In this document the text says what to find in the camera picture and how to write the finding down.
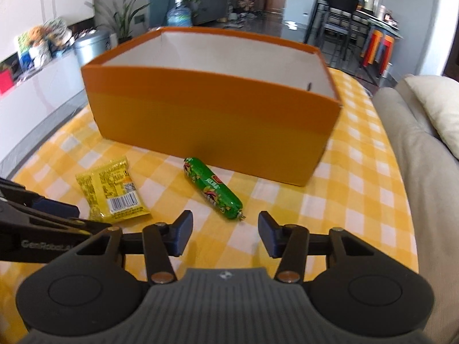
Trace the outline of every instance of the copper screw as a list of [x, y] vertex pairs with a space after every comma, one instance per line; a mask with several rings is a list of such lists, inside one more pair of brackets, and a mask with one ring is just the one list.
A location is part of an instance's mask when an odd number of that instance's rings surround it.
[[174, 280], [174, 276], [167, 271], [159, 271], [154, 273], [150, 278], [156, 284], [168, 284]]
[[295, 283], [300, 280], [300, 275], [296, 271], [286, 270], [281, 271], [277, 275], [277, 279], [284, 283]]

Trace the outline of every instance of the potted plant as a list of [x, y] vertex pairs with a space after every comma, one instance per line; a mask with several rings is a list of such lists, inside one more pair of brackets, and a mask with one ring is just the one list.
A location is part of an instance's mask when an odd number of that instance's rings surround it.
[[118, 36], [118, 43], [126, 42], [132, 39], [131, 22], [134, 16], [145, 9], [150, 3], [147, 3], [137, 9], [134, 9], [134, 4], [137, 0], [122, 0], [122, 6], [118, 6], [116, 0], [113, 0], [113, 9], [111, 9], [103, 1], [95, 1], [94, 4], [86, 2], [86, 5], [92, 7], [96, 13], [99, 13], [107, 23], [102, 23], [100, 26], [105, 26], [113, 30]]

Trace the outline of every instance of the beige couch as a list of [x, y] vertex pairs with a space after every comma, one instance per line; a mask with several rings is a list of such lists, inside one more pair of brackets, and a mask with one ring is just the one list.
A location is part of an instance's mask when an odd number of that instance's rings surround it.
[[405, 183], [419, 273], [435, 293], [425, 332], [435, 343], [459, 343], [459, 162], [441, 141], [407, 81], [383, 88], [373, 103]]

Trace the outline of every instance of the yellow snack packet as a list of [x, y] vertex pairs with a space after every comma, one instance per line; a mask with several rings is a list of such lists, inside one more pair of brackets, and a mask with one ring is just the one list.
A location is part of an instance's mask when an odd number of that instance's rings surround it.
[[149, 214], [128, 173], [126, 157], [75, 176], [90, 206], [90, 220], [115, 223]]

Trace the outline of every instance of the orange box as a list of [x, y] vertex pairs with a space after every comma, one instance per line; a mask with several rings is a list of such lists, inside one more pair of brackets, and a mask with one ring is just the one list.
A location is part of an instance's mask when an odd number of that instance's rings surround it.
[[246, 32], [159, 28], [81, 71], [105, 138], [298, 186], [341, 109], [319, 49]]

